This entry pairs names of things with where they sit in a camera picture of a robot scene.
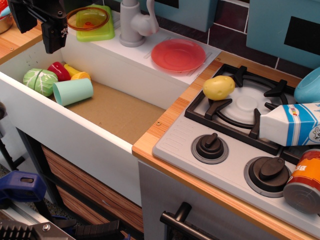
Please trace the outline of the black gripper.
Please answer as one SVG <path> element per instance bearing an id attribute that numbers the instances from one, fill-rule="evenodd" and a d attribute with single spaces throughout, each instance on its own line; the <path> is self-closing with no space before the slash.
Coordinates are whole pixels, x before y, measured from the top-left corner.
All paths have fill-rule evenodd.
<path id="1" fill-rule="evenodd" d="M 67 19 L 59 0 L 9 0 L 8 6 L 22 34 L 36 27 L 38 21 L 42 23 L 42 40 L 47 54 L 65 47 Z"/>

